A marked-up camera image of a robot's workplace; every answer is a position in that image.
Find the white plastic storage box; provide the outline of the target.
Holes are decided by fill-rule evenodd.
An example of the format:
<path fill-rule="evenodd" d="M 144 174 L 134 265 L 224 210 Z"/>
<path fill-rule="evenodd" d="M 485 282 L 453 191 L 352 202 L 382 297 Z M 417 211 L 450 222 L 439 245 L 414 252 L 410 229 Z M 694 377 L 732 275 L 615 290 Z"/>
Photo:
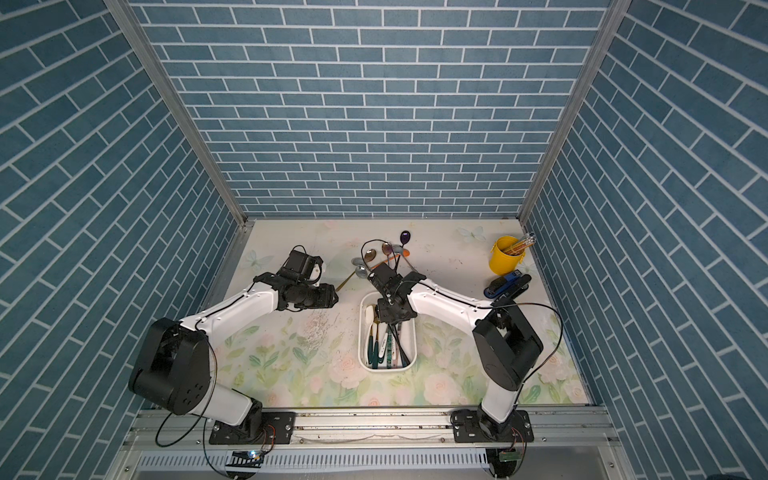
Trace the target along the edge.
<path fill-rule="evenodd" d="M 410 369 L 417 359 L 416 330 L 413 321 L 392 328 L 378 319 L 378 294 L 367 293 L 359 308 L 358 360 L 373 373 L 394 373 Z"/>

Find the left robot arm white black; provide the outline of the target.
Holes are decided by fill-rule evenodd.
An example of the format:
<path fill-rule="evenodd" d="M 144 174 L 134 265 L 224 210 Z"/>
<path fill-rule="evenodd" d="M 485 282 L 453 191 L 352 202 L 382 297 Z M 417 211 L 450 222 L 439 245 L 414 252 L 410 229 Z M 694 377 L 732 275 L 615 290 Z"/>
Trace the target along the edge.
<path fill-rule="evenodd" d="M 161 318 L 144 337 L 129 390 L 175 415 L 195 414 L 230 426 L 253 415 L 256 401 L 218 383 L 215 348 L 275 311 L 330 309 L 339 301 L 328 283 L 257 276 L 250 287 L 180 321 Z"/>

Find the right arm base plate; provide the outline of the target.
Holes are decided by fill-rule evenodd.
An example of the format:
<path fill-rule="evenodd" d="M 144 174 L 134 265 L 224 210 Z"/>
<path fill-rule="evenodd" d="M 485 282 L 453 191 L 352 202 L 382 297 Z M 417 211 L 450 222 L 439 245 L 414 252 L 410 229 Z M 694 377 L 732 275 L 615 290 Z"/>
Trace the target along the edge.
<path fill-rule="evenodd" d="M 503 422 L 493 420 L 482 409 L 458 409 L 450 413 L 456 443 L 533 442 L 528 412 L 517 409 Z"/>

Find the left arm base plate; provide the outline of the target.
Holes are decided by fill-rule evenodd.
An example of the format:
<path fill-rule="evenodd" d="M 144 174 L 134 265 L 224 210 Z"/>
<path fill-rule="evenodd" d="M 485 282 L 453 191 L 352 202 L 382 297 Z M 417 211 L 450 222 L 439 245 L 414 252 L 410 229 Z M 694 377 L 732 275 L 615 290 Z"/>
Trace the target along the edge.
<path fill-rule="evenodd" d="M 292 411 L 259 410 L 237 426 L 216 421 L 209 443 L 227 446 L 287 445 L 291 441 L 295 420 L 296 413 Z"/>

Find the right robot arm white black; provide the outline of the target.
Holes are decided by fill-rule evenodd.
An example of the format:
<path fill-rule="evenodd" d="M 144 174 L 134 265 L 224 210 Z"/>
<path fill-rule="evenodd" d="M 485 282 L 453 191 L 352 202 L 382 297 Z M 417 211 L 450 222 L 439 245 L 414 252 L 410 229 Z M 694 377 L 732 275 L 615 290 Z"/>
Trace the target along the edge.
<path fill-rule="evenodd" d="M 382 322 L 397 325 L 428 316 L 473 338 L 489 378 L 481 411 L 497 425 L 506 423 L 525 378 L 544 351 L 543 342 L 520 307 L 513 301 L 467 297 L 420 273 L 403 276 L 386 265 L 368 273 L 367 278 L 380 294 L 377 308 Z"/>

